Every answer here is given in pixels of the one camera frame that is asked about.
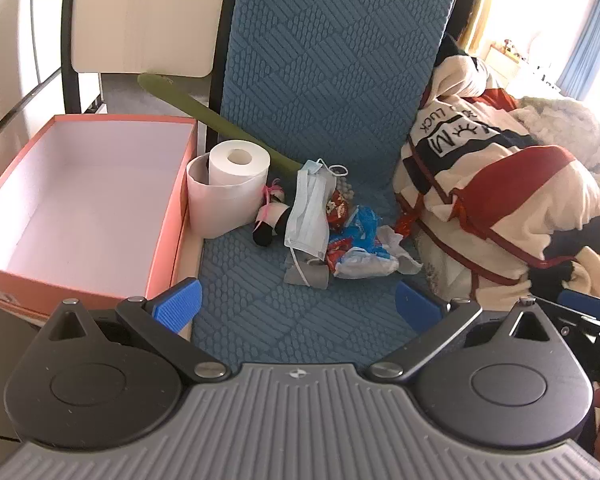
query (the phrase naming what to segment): blue curtain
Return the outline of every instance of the blue curtain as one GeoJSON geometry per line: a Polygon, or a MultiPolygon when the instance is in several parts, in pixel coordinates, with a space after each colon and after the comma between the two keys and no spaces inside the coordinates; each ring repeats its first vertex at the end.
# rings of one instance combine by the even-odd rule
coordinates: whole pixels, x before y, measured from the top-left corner
{"type": "Polygon", "coordinates": [[[558,79],[562,95],[582,101],[600,70],[600,0],[593,6],[584,30],[558,79]]]}

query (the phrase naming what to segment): logo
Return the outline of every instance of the logo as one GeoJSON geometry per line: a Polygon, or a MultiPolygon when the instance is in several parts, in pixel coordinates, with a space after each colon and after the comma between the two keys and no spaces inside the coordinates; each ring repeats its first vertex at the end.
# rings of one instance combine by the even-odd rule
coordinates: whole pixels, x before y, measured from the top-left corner
{"type": "Polygon", "coordinates": [[[472,139],[487,140],[498,134],[496,130],[491,130],[481,124],[463,121],[462,116],[458,116],[458,118],[453,123],[447,123],[446,128],[436,128],[427,137],[430,148],[440,158],[464,146],[472,139]]]}
{"type": "Polygon", "coordinates": [[[289,376],[293,377],[294,379],[302,379],[307,377],[307,375],[309,375],[309,372],[302,370],[302,368],[296,368],[295,370],[291,370],[289,372],[289,376]]]}

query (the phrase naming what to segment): blue chair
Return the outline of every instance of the blue chair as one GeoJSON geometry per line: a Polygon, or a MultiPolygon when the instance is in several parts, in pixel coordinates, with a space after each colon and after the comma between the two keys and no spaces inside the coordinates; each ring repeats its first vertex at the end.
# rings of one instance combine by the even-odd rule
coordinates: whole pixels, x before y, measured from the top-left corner
{"type": "MultiPolygon", "coordinates": [[[[452,1],[224,0],[210,104],[286,156],[347,166],[356,203],[391,223],[391,177],[452,1]]],[[[233,368],[362,366],[414,335],[395,309],[400,275],[286,285],[282,237],[260,248],[252,228],[205,242],[193,335],[203,350],[233,368]]]]}

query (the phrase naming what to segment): striped blanket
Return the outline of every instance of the striped blanket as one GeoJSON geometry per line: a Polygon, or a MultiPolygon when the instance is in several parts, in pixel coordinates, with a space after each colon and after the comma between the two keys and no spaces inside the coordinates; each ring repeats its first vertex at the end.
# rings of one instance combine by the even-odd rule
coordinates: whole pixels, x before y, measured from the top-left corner
{"type": "Polygon", "coordinates": [[[442,60],[395,171],[399,224],[443,299],[600,297],[600,188],[570,152],[540,146],[517,106],[480,59],[442,60]]]}

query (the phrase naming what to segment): open shoe box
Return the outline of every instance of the open shoe box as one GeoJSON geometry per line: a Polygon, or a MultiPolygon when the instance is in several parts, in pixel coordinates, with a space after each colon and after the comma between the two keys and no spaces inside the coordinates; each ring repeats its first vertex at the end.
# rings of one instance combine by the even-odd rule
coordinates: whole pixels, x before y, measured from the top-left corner
{"type": "Polygon", "coordinates": [[[45,320],[60,301],[113,308],[176,281],[197,123],[52,118],[0,178],[0,307],[45,320]]]}

